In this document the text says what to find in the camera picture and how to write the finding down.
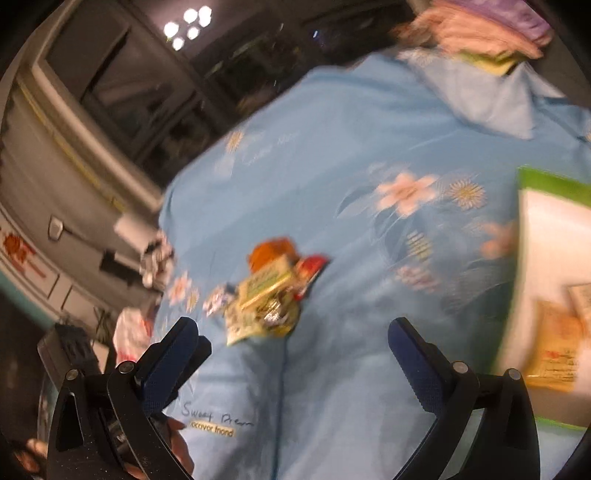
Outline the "person's hand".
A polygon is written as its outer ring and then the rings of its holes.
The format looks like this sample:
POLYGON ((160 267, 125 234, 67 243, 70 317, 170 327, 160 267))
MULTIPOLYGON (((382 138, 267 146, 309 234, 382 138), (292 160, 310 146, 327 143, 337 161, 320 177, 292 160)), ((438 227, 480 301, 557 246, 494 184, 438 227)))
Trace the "person's hand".
MULTIPOLYGON (((178 463, 183 467, 184 471, 188 475, 192 475, 194 471, 194 462, 190 457, 188 446, 180 434, 185 428, 185 425, 171 417, 163 415, 158 420, 158 424, 162 427, 162 430, 167 432, 167 445, 176 457, 178 463)), ((146 480, 148 476, 145 472, 134 463, 123 463, 124 470, 135 479, 146 480)))

